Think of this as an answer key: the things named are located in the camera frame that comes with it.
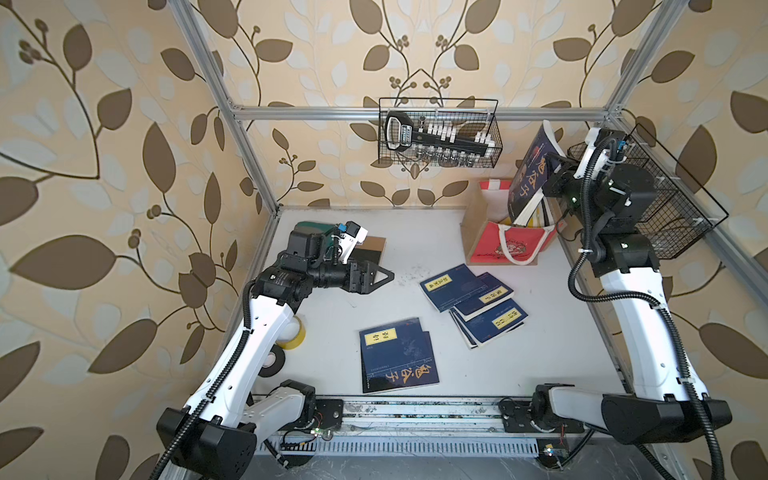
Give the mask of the brown and black book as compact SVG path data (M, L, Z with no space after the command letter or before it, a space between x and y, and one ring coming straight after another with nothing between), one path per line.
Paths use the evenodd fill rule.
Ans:
M381 262L381 257L385 248L386 239L384 237L367 236L362 244L357 245L350 255L350 259L357 262L370 261L375 264Z

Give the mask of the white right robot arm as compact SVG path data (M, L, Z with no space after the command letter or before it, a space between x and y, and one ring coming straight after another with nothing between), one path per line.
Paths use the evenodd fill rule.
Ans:
M583 168L567 158L560 162L542 191L566 202L583 226L568 289L582 302L613 306L630 355L633 391L542 384L532 397L532 424L552 430L568 420L580 422L635 446L664 478L671 475L649 445L703 438L711 478L724 478L715 431L731 422L730 408L712 398L696 374L668 308L659 260L636 227L658 196L653 175L635 165L598 173L592 162Z

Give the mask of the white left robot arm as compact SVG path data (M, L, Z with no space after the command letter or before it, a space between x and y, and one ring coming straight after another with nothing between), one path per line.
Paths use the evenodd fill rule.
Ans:
M340 288L367 295L393 280L390 270L371 261L358 262L353 250L368 236L349 221L324 232L295 228L275 262L242 291L242 319L223 353L200 387L181 409L168 408L156 429L165 447L150 476L161 477L168 465L207 479L239 479L256 449L265 447L283 467L290 461L270 442L286 426L305 428L315 419L316 394L302 382L282 382L254 403L246 401L273 347L294 322L302 301L315 289Z

